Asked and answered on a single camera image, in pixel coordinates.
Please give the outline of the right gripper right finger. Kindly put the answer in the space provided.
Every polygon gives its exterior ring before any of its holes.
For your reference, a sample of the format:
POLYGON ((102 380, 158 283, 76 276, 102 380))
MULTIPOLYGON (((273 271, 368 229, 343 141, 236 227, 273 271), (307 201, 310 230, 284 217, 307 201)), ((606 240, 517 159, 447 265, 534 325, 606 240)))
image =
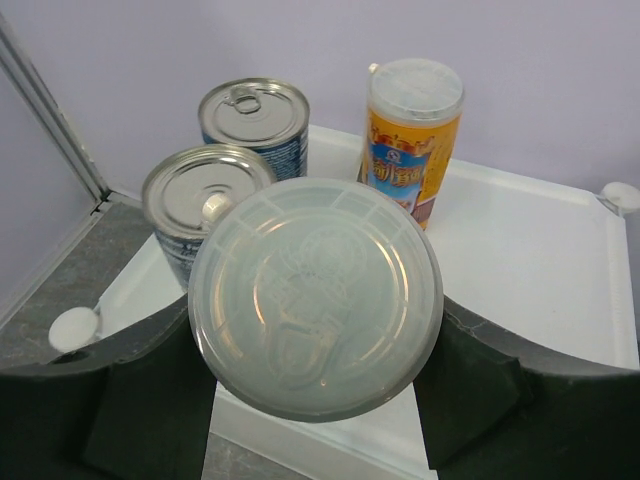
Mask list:
POLYGON ((413 382, 441 479, 636 479, 639 373, 564 354, 445 299, 413 382))

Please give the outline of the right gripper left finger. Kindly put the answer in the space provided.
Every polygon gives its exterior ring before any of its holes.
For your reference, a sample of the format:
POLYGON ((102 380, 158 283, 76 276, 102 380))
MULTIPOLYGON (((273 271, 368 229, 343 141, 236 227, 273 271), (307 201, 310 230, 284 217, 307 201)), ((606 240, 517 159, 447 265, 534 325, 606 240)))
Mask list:
POLYGON ((180 298, 104 340, 1 372, 4 479, 198 479, 216 379, 180 298))

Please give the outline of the tall can white lid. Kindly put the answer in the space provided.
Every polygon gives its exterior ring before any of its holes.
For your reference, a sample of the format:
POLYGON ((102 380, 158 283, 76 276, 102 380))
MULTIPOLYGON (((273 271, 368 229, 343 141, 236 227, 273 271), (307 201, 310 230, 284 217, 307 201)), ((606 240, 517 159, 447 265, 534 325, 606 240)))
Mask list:
POLYGON ((247 405, 323 423, 376 409, 431 356, 443 282, 424 230, 360 183, 297 178, 212 195, 188 290, 215 378, 247 405))

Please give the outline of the orange can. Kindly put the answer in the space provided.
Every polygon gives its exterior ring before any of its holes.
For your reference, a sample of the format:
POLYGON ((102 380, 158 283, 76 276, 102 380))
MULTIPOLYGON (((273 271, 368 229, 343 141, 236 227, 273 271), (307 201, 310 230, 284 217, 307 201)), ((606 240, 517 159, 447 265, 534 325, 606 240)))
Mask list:
POLYGON ((369 67, 359 180, 423 228, 451 159, 465 99, 459 75, 434 60, 369 67))

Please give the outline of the blue can with pull-tab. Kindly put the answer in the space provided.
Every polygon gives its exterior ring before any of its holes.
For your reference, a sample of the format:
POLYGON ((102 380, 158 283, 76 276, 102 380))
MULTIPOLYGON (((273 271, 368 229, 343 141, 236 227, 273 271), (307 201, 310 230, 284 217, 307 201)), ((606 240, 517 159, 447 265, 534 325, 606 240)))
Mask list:
POLYGON ((210 90, 198 107, 205 143, 248 148, 269 164, 279 181, 308 174, 310 106, 282 80, 232 80, 210 90))

